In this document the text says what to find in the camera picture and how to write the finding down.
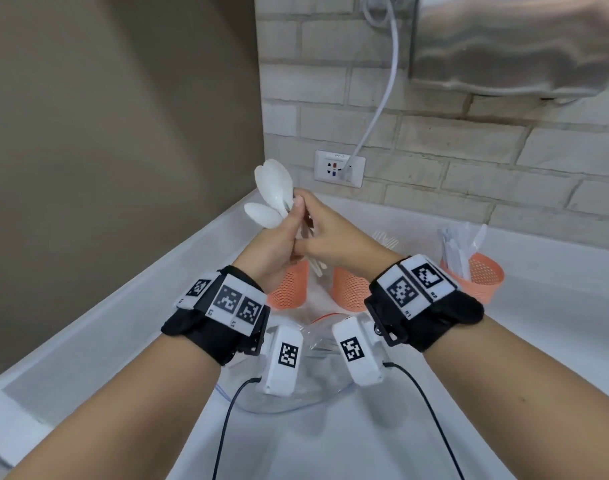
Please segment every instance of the right hand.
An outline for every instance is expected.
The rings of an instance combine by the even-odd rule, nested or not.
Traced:
[[[299,239],[293,252],[318,259],[330,266],[340,266],[372,281],[378,274],[402,259],[381,246],[338,212],[327,207],[311,192],[295,189],[314,221],[316,236]]]

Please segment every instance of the black cable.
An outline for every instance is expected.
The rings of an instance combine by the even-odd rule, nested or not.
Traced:
[[[224,424],[222,425],[222,435],[220,436],[220,446],[218,447],[218,455],[215,457],[215,466],[213,467],[212,480],[215,480],[215,477],[218,475],[218,465],[220,464],[220,455],[222,454],[222,444],[224,443],[224,432],[226,431],[227,423],[229,423],[229,415],[231,414],[231,410],[233,409],[233,404],[235,403],[235,400],[237,399],[238,394],[240,394],[242,392],[242,389],[244,389],[244,387],[247,384],[252,384],[254,382],[260,382],[260,378],[254,377],[254,378],[251,378],[251,379],[248,379],[247,381],[245,381],[240,387],[238,387],[238,390],[235,392],[235,394],[233,395],[233,398],[231,399],[231,404],[229,404],[229,410],[226,412],[226,417],[224,418]]]
[[[454,452],[451,451],[451,446],[449,446],[447,437],[445,436],[444,432],[442,431],[442,428],[440,428],[440,423],[438,422],[438,418],[436,418],[436,413],[433,412],[433,408],[431,407],[431,404],[429,404],[429,400],[427,399],[427,396],[424,394],[424,391],[422,390],[421,385],[418,384],[416,379],[414,379],[413,376],[409,372],[407,372],[404,367],[401,367],[400,365],[398,365],[394,362],[383,362],[383,365],[385,367],[395,367],[396,369],[403,371],[405,374],[407,374],[407,377],[412,380],[415,387],[418,388],[418,391],[420,391],[420,393],[421,393],[422,399],[424,399],[425,403],[427,403],[427,407],[429,408],[429,412],[431,413],[431,416],[433,417],[433,420],[436,423],[436,426],[438,427],[440,436],[442,436],[442,440],[445,442],[445,446],[447,447],[447,450],[449,450],[449,454],[451,455],[451,460],[453,460],[454,466],[456,467],[456,470],[458,470],[458,475],[460,476],[460,480],[465,480],[462,470],[460,470],[460,465],[458,464],[458,460],[456,460],[456,457],[454,456]]]

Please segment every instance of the orange basket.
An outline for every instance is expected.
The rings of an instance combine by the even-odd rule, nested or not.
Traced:
[[[267,297],[267,304],[275,310],[297,308],[307,301],[307,282],[309,281],[309,261],[303,259],[286,271],[280,286]]]
[[[444,261],[440,261],[440,267],[458,282],[465,293],[473,296],[483,305],[491,302],[493,294],[504,281],[501,265],[480,253],[474,254],[469,259],[471,281],[464,280],[449,271]]]
[[[364,312],[367,309],[365,298],[369,295],[371,291],[367,280],[341,267],[333,269],[332,298],[342,308],[349,312]]]

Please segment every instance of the wristband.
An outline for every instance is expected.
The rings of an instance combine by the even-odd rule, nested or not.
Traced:
[[[485,314],[475,298],[423,255],[398,261],[369,290],[365,305],[389,346],[405,343],[424,352],[453,325],[475,324]]]
[[[267,295],[247,274],[226,266],[202,276],[176,302],[165,335],[184,335],[220,365],[236,352],[258,355],[270,308]]]

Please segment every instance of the black and white square code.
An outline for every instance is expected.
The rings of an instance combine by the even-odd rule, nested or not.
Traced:
[[[277,358],[277,362],[295,369],[297,359],[298,347],[282,342],[282,347],[280,347],[280,355]]]
[[[421,264],[412,269],[412,273],[426,289],[444,281],[442,276],[430,264]]]
[[[262,310],[262,305],[260,303],[256,303],[248,296],[245,296],[242,300],[242,305],[238,309],[238,313],[236,313],[236,317],[240,320],[244,320],[247,323],[251,323],[252,325],[256,322],[256,319],[260,315],[260,311]]]
[[[203,292],[204,288],[206,288],[210,282],[211,280],[196,281],[196,284],[188,291],[187,296],[200,296],[200,293]]]
[[[215,297],[213,304],[225,312],[233,315],[235,307],[238,305],[240,298],[242,298],[242,293],[229,288],[229,286],[222,285],[222,288],[220,288],[220,292],[218,293],[218,296]]]
[[[362,351],[357,337],[343,340],[341,342],[341,347],[342,351],[345,353],[345,357],[347,357],[347,361],[349,362],[351,362],[352,360],[363,358],[365,356],[365,353]]]
[[[404,276],[401,276],[393,284],[389,285],[387,292],[400,308],[404,308],[418,296],[418,292]]]

